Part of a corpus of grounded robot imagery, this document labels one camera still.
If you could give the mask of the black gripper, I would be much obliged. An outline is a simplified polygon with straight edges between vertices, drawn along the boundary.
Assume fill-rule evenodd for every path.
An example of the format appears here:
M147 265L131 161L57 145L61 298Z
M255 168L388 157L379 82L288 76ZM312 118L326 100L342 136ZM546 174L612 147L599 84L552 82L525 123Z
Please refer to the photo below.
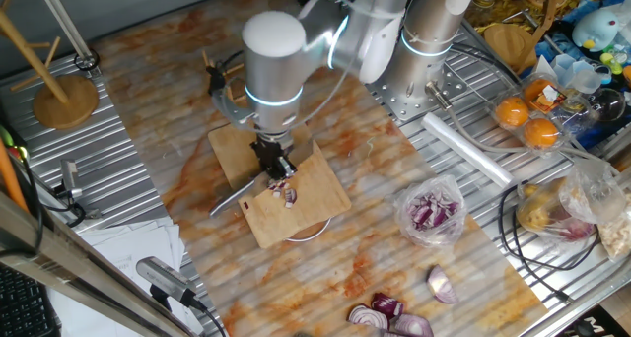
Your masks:
M279 143L257 138L249 145L255 152L261 170L272 179L287 179L295 175L296 168L289 159L293 150L292 141Z

